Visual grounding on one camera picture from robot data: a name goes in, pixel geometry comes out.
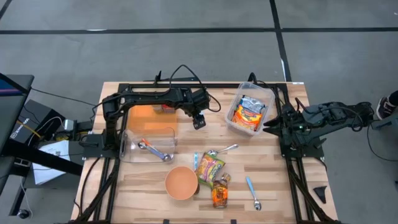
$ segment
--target wooden table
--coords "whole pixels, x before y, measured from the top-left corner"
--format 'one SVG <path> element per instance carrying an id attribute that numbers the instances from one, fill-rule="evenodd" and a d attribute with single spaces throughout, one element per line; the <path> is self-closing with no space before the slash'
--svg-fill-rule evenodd
<path id="1" fill-rule="evenodd" d="M 119 84 L 119 82 L 105 82 L 100 100 L 117 92 Z M 298 97 L 304 105 L 308 105 L 307 92 L 303 83 L 287 83 L 287 87 L 290 102 L 295 103 L 294 98 Z M 140 89 L 140 91 L 154 91 L 154 89 Z M 278 138 L 261 132 L 247 139 L 229 130 L 224 120 L 224 113 L 228 111 L 236 89 L 209 88 L 208 91 L 220 101 L 222 110 L 219 113 L 206 110 L 207 125 L 199 130 L 194 130 L 191 118 L 182 110 L 177 110 L 178 145 L 174 163 L 169 165 L 121 163 L 112 223 L 162 223 L 163 219 L 169 219 L 171 223 L 230 223 L 231 219 L 236 219 L 238 223 L 295 223 L 289 178 L 285 160 L 280 154 Z M 217 107 L 214 102 L 211 102 L 210 106 Z M 275 117 L 276 114 L 274 107 L 271 116 Z M 101 133 L 104 128 L 102 107 L 99 107 L 94 132 Z M 193 167 L 194 152 L 223 149 L 235 143 L 239 144 L 238 149 L 218 155 L 226 162 L 220 173 L 228 172 L 232 176 L 228 186 L 229 197 L 226 209 L 213 208 L 210 189 L 204 185 L 201 186 L 200 193 L 189 200 L 176 201 L 167 195 L 164 179 L 171 168 Z M 85 161 L 76 195 L 77 202 L 80 201 L 83 180 L 94 160 Z M 84 208 L 98 191 L 103 161 L 104 159 L 101 159 L 95 165 L 88 178 L 84 194 Z M 327 215 L 337 219 L 325 167 L 313 158 L 304 158 L 303 162 L 311 195 Z M 250 176 L 257 197 L 262 203 L 260 212 L 253 207 L 253 197 L 245 176 Z M 322 204 L 312 190 L 322 185 L 328 186 L 326 204 Z M 299 197 L 304 219 L 307 216 L 301 193 Z M 105 218 L 107 201 L 108 194 L 103 199 L 100 219 Z M 78 208 L 75 205 L 72 219 L 77 215 Z"/>

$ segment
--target concrete floor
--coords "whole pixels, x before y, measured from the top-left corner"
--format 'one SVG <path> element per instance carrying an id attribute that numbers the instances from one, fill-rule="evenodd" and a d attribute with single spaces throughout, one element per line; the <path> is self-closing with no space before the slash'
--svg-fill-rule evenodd
<path id="1" fill-rule="evenodd" d="M 277 0 L 282 27 L 398 27 L 398 3 Z M 13 0 L 0 30 L 272 27 L 266 0 Z M 305 82 L 311 103 L 354 104 L 397 89 L 398 32 L 289 33 L 284 42 L 293 81 Z M 244 81 L 250 72 L 283 81 L 274 33 L 0 35 L 0 71 L 33 74 L 34 87 L 98 101 L 104 81 L 165 77 L 181 63 L 203 81 Z M 188 73 L 181 71 L 180 77 Z M 32 92 L 32 99 L 72 119 L 87 120 L 88 106 Z M 371 154 L 366 132 L 329 134 L 324 145 L 339 219 L 344 223 L 395 223 L 398 164 Z M 373 148 L 395 157 L 393 130 L 371 132 Z M 67 222 L 78 182 L 66 189 L 28 190 L 31 220 L 8 217 L 19 184 L 10 177 L 0 197 L 1 223 Z"/>

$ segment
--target wooden bowl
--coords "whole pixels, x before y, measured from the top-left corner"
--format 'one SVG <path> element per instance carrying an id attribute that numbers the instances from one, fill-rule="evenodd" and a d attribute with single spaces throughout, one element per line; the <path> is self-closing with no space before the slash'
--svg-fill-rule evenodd
<path id="1" fill-rule="evenodd" d="M 185 166 L 174 167 L 165 179 L 166 191 L 175 200 L 186 200 L 198 187 L 196 173 Z"/>

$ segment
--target plastic container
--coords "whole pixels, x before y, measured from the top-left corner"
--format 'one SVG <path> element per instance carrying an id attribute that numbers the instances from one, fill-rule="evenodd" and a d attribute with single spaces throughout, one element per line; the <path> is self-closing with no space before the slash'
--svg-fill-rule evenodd
<path id="1" fill-rule="evenodd" d="M 140 147 L 143 142 L 150 144 L 156 151 Z M 128 163 L 173 162 L 175 152 L 175 133 L 172 128 L 130 130 L 123 132 L 120 148 L 120 160 Z"/>
<path id="2" fill-rule="evenodd" d="M 262 112 L 262 118 L 259 126 L 256 131 L 252 131 L 248 128 L 244 128 L 236 123 L 232 122 L 232 117 L 234 116 L 234 111 L 236 106 L 239 104 L 243 95 L 250 96 L 251 98 L 255 98 L 262 103 L 265 104 L 266 108 Z M 268 121 L 268 116 L 270 112 L 270 108 L 274 106 L 275 103 L 275 94 L 272 90 L 267 88 L 261 88 L 253 83 L 243 82 L 239 85 L 238 90 L 236 92 L 234 100 L 231 102 L 229 106 L 228 112 L 225 114 L 225 121 L 229 128 L 238 130 L 238 132 L 248 135 L 254 136 L 259 134 L 262 131 L 263 124 Z"/>

